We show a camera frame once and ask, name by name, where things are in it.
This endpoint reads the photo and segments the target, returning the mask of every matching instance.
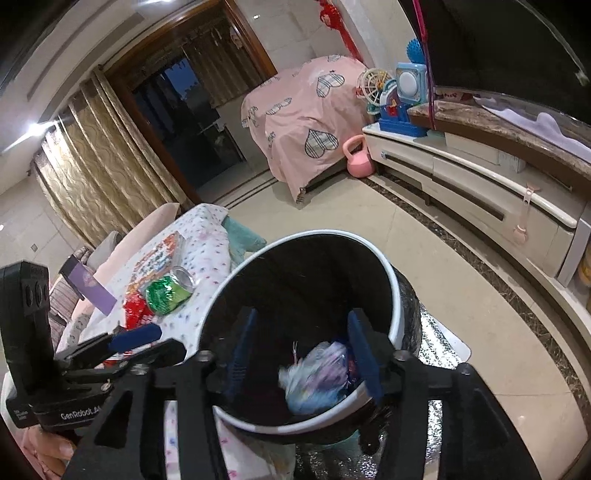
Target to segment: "red candy wrapper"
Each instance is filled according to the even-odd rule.
[[[154,319],[154,312],[150,310],[144,296],[138,291],[125,298],[123,309],[125,310],[125,328],[127,330],[151,323]]]
[[[138,291],[125,297],[123,309],[125,311],[125,330],[133,330],[134,328],[151,323],[154,319],[154,313],[152,310],[150,310],[150,307],[148,307],[145,298]],[[125,358],[135,355],[136,353],[150,348],[153,345],[153,343],[149,343],[147,345],[134,348],[129,352],[116,353],[112,357],[103,361],[103,365],[105,367],[112,367]]]

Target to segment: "human hand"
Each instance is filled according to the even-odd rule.
[[[54,474],[62,476],[66,471],[65,462],[74,455],[74,444],[60,435],[46,432],[39,425],[29,429],[28,439],[39,460]]]

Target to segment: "cushion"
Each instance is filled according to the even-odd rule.
[[[89,248],[86,252],[84,252],[84,254],[80,257],[80,263],[82,263],[83,265],[86,265],[86,263],[88,262],[88,259],[90,258],[90,256],[92,255],[92,250]]]
[[[119,232],[112,231],[107,236],[107,238],[105,238],[100,243],[100,245],[96,247],[96,250],[92,252],[88,258],[88,261],[86,262],[86,265],[90,267],[92,271],[96,272],[99,267],[106,262],[107,258],[111,256],[111,253],[113,253],[113,250],[115,250],[115,247],[119,242],[121,242],[122,238],[123,235],[121,235]]]
[[[72,312],[80,299],[66,279],[60,275],[49,292],[49,327],[55,350],[65,325],[72,319]]]
[[[76,250],[72,255],[74,255],[78,260],[82,263],[85,263],[83,259],[88,260],[88,256],[92,253],[92,249],[87,246],[82,246],[78,250]]]
[[[106,285],[146,243],[174,222],[178,207],[178,203],[165,203],[137,224],[115,247],[105,263],[96,270],[95,279],[102,285]],[[94,309],[94,305],[88,299],[81,300],[72,312],[72,318],[82,314],[90,315]]]
[[[244,261],[246,252],[257,252],[267,244],[267,241],[263,237],[240,222],[237,222],[229,215],[224,218],[222,227],[228,232],[232,267],[236,267]]]

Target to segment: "pink string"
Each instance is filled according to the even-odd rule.
[[[427,45],[428,32],[423,18],[420,0],[413,0],[414,12],[417,16],[418,29],[421,31],[421,41],[425,52],[425,61],[427,62],[427,90],[429,91],[429,123],[435,130],[435,92],[433,91],[433,75],[431,74],[431,57],[429,56],[429,47]]]

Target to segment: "pink bed cover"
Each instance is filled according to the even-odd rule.
[[[242,103],[242,126],[288,184],[294,200],[302,188],[343,158],[343,143],[370,121],[355,95],[361,62],[330,55],[279,72]]]

